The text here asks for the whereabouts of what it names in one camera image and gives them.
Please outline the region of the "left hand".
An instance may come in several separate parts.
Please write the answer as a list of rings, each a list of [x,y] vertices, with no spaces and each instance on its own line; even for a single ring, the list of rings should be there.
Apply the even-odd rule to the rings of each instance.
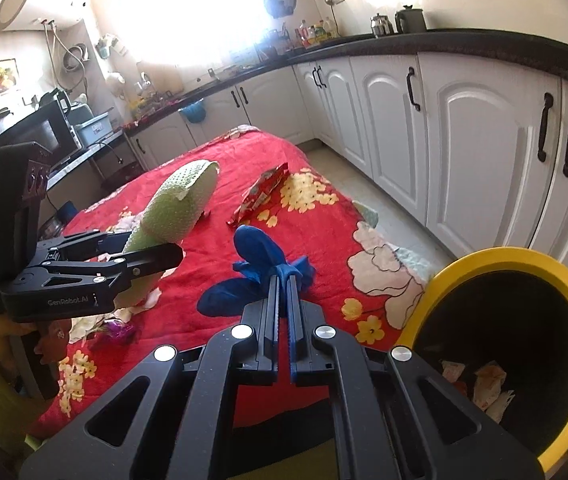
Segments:
[[[67,356],[67,345],[71,320],[56,320],[48,325],[37,326],[32,323],[15,323],[5,314],[0,315],[0,365],[6,370],[16,368],[13,350],[10,345],[11,336],[22,337],[36,333],[34,354],[41,356],[42,364],[60,362]]]

